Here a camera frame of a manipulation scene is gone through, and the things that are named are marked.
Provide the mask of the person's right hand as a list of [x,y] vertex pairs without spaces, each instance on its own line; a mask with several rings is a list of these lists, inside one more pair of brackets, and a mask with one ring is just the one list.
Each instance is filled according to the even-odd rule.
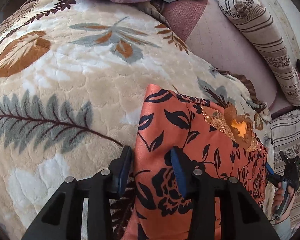
[[[281,183],[278,183],[278,187],[279,189],[275,192],[273,204],[271,207],[272,213],[274,213],[276,211],[277,206],[280,206],[284,201],[284,196],[283,196],[284,190],[282,189]],[[287,187],[287,192],[289,193],[289,197],[290,197],[289,205],[287,206],[285,213],[281,215],[280,219],[275,220],[276,224],[284,221],[290,216],[290,212],[295,200],[295,194],[294,194],[294,189],[291,186]]]

